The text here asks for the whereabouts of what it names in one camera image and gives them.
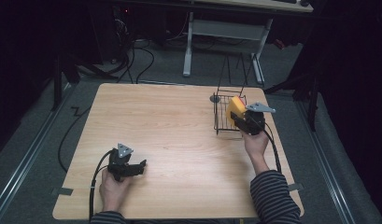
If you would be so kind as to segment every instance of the black wire rack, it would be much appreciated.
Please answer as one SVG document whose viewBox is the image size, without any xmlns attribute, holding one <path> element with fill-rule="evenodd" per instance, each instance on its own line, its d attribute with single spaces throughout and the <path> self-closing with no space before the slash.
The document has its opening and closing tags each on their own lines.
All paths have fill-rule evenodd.
<svg viewBox="0 0 382 224">
<path fill-rule="evenodd" d="M 243 73 L 244 73 L 243 84 L 234 85 L 232 83 L 231 69 L 229 66 L 229 57 L 226 55 L 223 66 L 222 66 L 222 70 L 220 73 L 220 77 L 219 77 L 217 92 L 214 92 L 213 95 L 210 97 L 210 101 L 214 103 L 214 130 L 217 131 L 217 134 L 219 134 L 219 131 L 238 131 L 238 129 L 235 126 L 233 126 L 231 122 L 229 122 L 228 119 L 226 118 L 226 110 L 229 106 L 229 103 L 232 97 L 239 96 L 240 99 L 244 102 L 244 104 L 245 105 L 247 104 L 247 98 L 246 98 L 246 95 L 243 95 L 243 89 L 248 84 L 248 74 L 249 74 L 249 71 L 251 70 L 252 65 L 249 67 L 249 69 L 246 70 L 243 54 L 241 53 L 237 60 L 237 65 L 240 62 L 243 66 Z M 239 88 L 238 91 L 234 91 L 233 89 L 225 90 L 224 87 L 220 86 L 226 64 L 227 64 L 229 83 L 232 85 L 232 87 L 238 87 Z"/>
</svg>

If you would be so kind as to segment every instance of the desk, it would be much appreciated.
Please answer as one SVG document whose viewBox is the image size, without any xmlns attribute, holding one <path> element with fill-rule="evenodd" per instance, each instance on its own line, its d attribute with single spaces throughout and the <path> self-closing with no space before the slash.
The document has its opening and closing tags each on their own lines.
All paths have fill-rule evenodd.
<svg viewBox="0 0 382 224">
<path fill-rule="evenodd" d="M 208 4 L 218 4 L 218 5 L 228 5 L 237 7 L 256 7 L 272 10 L 286 10 L 291 12 L 307 12 L 313 11 L 313 8 L 309 5 L 307 7 L 302 7 L 300 1 L 296 4 L 283 3 L 272 0 L 192 0 L 193 4 L 198 3 L 208 3 Z M 249 24 L 239 24 L 232 22 L 222 22 L 222 21 L 204 21 L 204 20 L 194 20 L 193 13 L 190 13 L 189 25 L 188 25 L 188 42 L 187 49 L 185 51 L 184 60 L 184 70 L 183 76 L 188 77 L 191 75 L 191 42 L 193 35 L 212 35 L 220 37 L 229 37 L 237 39 L 246 39 L 259 41 L 257 48 L 251 50 L 251 59 L 253 62 L 253 67 L 255 71 L 255 76 L 260 84 L 263 84 L 263 74 L 261 70 L 261 65 L 259 59 L 262 53 L 264 43 L 273 22 L 273 17 L 266 20 L 265 24 L 249 25 Z"/>
<path fill-rule="evenodd" d="M 255 174 L 241 134 L 217 134 L 214 130 L 214 104 L 209 97 L 216 90 L 101 85 L 63 184 L 74 191 L 71 196 L 59 196 L 53 216 L 88 218 L 95 167 L 106 152 L 123 143 L 134 150 L 131 164 L 147 160 L 144 174 L 134 177 L 121 210 L 127 218 L 256 217 L 249 194 L 249 182 Z M 249 102 L 267 104 L 261 89 L 244 88 L 243 93 Z M 282 173 L 291 184 L 293 177 L 272 115 L 267 113 L 265 118 L 276 140 Z M 271 145 L 266 149 L 266 159 L 275 169 Z M 98 212 L 102 209 L 98 189 L 95 194 L 94 209 Z M 290 195 L 303 213 L 298 192 Z"/>
</svg>

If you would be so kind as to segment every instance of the yellow sponge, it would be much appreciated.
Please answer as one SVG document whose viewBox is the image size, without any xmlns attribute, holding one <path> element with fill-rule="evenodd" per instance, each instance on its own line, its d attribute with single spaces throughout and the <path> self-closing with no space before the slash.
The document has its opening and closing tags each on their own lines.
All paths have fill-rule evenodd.
<svg viewBox="0 0 382 224">
<path fill-rule="evenodd" d="M 246 105 L 244 102 L 240 99 L 239 96 L 234 96 L 231 98 L 228 107 L 226 108 L 226 118 L 229 122 L 231 122 L 232 126 L 234 125 L 234 120 L 231 119 L 231 112 L 234 112 L 237 117 L 240 119 L 244 118 L 244 113 L 246 113 Z"/>
</svg>

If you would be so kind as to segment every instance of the striped shirt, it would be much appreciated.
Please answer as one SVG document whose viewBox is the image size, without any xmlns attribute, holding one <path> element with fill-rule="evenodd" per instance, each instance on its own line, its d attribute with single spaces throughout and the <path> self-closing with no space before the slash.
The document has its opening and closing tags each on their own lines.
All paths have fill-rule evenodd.
<svg viewBox="0 0 382 224">
<path fill-rule="evenodd" d="M 251 181 L 251 197 L 262 223 L 301 223 L 300 209 L 292 200 L 286 178 L 271 170 Z M 101 212 L 92 217 L 91 224 L 125 224 L 117 212 Z"/>
</svg>

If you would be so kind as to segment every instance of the hand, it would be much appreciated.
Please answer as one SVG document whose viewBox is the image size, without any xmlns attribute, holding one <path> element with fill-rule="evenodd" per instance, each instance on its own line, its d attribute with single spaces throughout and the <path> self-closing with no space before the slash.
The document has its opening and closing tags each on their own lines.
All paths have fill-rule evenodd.
<svg viewBox="0 0 382 224">
<path fill-rule="evenodd" d="M 269 138 L 266 133 L 260 132 L 256 135 L 249 135 L 243 131 L 240 132 L 243 134 L 244 146 L 251 159 L 255 174 L 258 175 L 264 171 L 268 171 L 269 167 L 264 159 L 264 152 L 269 143 Z"/>
<path fill-rule="evenodd" d="M 100 186 L 100 194 L 103 199 L 103 212 L 119 212 L 126 198 L 130 182 L 133 177 L 125 177 L 123 181 L 116 181 L 113 174 L 107 169 L 103 170 L 103 182 Z"/>
</svg>

